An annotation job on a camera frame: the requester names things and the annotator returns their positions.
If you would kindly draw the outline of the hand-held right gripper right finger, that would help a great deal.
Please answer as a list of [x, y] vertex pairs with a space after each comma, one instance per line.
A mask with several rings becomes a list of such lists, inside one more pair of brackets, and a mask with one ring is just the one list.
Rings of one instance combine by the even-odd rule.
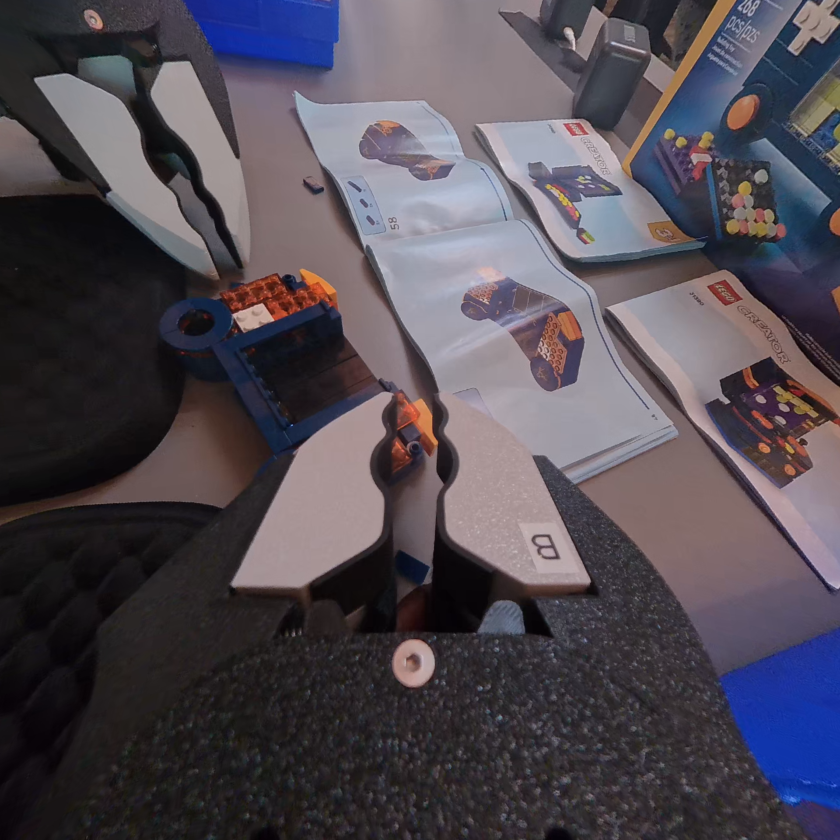
[[592, 583], [530, 451], [460, 397], [438, 393], [434, 585], [453, 599], [580, 594]]

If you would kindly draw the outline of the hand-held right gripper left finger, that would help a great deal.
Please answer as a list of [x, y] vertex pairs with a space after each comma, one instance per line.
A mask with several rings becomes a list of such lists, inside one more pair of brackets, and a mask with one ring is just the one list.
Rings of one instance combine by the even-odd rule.
[[372, 605], [392, 576], [396, 397], [384, 392], [331, 421], [292, 458], [230, 582], [239, 595], [343, 610]]

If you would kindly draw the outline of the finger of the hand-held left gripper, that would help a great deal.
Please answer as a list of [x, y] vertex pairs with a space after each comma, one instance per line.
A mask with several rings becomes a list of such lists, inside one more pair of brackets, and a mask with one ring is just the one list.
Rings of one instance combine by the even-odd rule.
[[150, 89], [150, 102], [175, 145], [184, 152], [193, 190], [238, 268], [250, 256], [249, 207], [242, 166], [217, 119], [193, 64], [166, 61]]
[[35, 84], [107, 183], [106, 200], [163, 251], [213, 279], [207, 245], [183, 215], [176, 195], [153, 171], [132, 113], [109, 91], [67, 73]]

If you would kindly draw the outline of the dark blue orange brick model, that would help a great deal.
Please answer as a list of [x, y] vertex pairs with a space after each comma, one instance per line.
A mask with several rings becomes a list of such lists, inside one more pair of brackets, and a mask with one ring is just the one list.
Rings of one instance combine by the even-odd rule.
[[195, 378], [232, 383], [275, 457], [382, 393], [396, 398], [392, 480], [436, 449], [426, 403], [371, 372], [344, 336], [336, 290], [309, 270], [178, 301], [159, 332]]

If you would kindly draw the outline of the thick instruction booklet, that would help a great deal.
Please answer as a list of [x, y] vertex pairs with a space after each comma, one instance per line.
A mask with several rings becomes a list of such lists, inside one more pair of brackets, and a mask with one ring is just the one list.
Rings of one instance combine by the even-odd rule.
[[425, 101], [295, 106], [437, 389], [579, 483], [678, 435], [626, 368], [591, 287]]

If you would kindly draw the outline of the blue plastic bin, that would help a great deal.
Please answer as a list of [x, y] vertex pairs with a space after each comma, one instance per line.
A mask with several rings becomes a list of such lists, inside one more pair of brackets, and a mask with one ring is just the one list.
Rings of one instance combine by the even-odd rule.
[[186, 1], [217, 54], [331, 69], [338, 1]]
[[789, 804], [839, 807], [839, 631], [720, 677], [762, 772]]

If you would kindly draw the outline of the black wrist rest pad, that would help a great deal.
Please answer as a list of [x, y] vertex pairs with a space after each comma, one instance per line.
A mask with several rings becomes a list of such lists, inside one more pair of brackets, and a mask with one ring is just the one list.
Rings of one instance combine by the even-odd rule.
[[1, 501], [93, 487], [155, 450], [185, 375], [161, 316], [184, 267], [93, 196], [1, 200]]
[[2, 795], [39, 792], [91, 697], [99, 627], [217, 513], [130, 502], [2, 526]]

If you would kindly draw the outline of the arcade cover instruction booklet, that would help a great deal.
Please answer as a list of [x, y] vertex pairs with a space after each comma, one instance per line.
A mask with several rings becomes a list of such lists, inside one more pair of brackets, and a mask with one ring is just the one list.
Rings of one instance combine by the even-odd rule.
[[721, 270], [605, 315], [824, 584], [839, 588], [839, 390]]

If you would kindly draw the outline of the computer cover instruction booklet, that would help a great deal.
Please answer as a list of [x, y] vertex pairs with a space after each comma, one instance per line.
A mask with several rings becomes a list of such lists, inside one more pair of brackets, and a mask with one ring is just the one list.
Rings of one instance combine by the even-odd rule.
[[585, 120], [478, 123], [476, 133], [567, 257], [604, 263], [702, 249]]

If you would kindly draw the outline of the dark grey box device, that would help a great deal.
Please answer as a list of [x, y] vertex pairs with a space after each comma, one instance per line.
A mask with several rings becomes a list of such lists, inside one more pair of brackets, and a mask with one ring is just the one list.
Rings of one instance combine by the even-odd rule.
[[546, 36], [570, 45], [583, 34], [593, 1], [541, 1], [540, 24]]
[[599, 31], [577, 88], [572, 116], [601, 130], [622, 118], [651, 60], [648, 29], [609, 17]]

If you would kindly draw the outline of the blue yellow toy brick box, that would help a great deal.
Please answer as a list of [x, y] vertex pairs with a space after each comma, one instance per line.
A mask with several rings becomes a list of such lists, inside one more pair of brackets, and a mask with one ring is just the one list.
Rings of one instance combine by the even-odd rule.
[[838, 1], [718, 2], [624, 169], [838, 382]]

